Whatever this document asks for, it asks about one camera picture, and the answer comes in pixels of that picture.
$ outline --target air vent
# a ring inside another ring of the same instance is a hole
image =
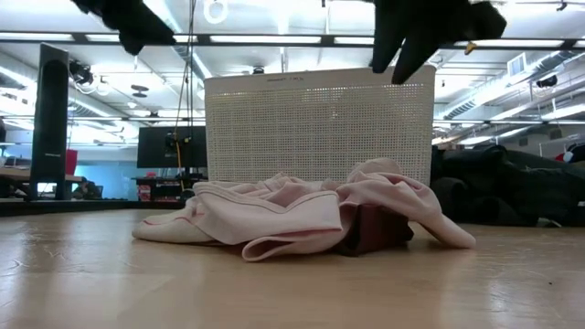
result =
[[[563,138],[563,132],[560,129],[554,129],[548,133],[548,137],[551,141]]]
[[[508,61],[508,75],[510,78],[524,73],[527,69],[527,54],[522,53],[514,59]]]

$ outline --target ceiling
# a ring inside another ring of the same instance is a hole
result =
[[[176,32],[185,33],[189,26],[189,0],[144,0],[160,17],[172,21]],[[371,36],[374,27],[374,8],[361,1],[327,1],[326,8],[319,0],[198,0],[194,31],[209,34],[300,34]],[[228,3],[222,13],[222,5]],[[585,1],[573,1],[563,11],[557,11],[559,1],[531,1],[530,4],[498,2],[499,10],[508,19],[505,37],[515,38],[582,38],[585,35]],[[108,33],[101,21],[83,15],[70,0],[0,0],[0,31]],[[91,65],[96,81],[92,86],[78,87],[79,94],[96,101],[96,107],[111,110],[112,115],[175,117],[180,100],[185,61],[170,47],[147,47],[134,58],[119,46],[59,45],[70,56]],[[476,50],[465,56],[461,50],[440,50],[430,63],[438,67],[435,102],[437,119],[449,105],[481,88],[490,80],[507,72],[507,62],[526,52],[528,62],[544,57],[551,51]],[[266,73],[315,69],[349,69],[367,66],[370,48],[285,48],[280,47],[196,47],[199,65],[209,76],[250,74],[254,67],[264,67]],[[30,43],[0,43],[0,53],[35,69],[39,45]],[[559,85],[568,86],[579,80],[577,73],[582,58],[556,68]],[[136,98],[131,88],[138,84],[149,88],[147,98]],[[493,97],[483,105],[509,110],[530,102],[529,83]],[[204,83],[197,84],[195,108],[203,117],[205,110]],[[581,89],[573,90],[571,97]],[[540,90],[532,99],[551,90]],[[489,119],[485,111],[474,109],[466,116],[454,119]]]

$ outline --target pile of black clothing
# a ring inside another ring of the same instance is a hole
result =
[[[540,218],[585,226],[585,169],[495,145],[433,147],[431,188],[459,223],[535,226]]]

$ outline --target white basket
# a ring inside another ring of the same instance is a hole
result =
[[[206,80],[209,179],[284,172],[345,181],[355,163],[388,157],[428,184],[435,68],[401,86],[391,76],[343,69]]]

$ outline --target pink towel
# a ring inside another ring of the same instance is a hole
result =
[[[389,159],[358,164],[344,184],[278,174],[258,184],[198,183],[195,190],[186,208],[145,219],[134,237],[174,243],[247,242],[242,257],[248,261],[316,253],[338,244],[352,226],[355,207],[368,205],[420,223],[447,246],[475,245],[469,233],[441,213],[432,191],[401,175]]]

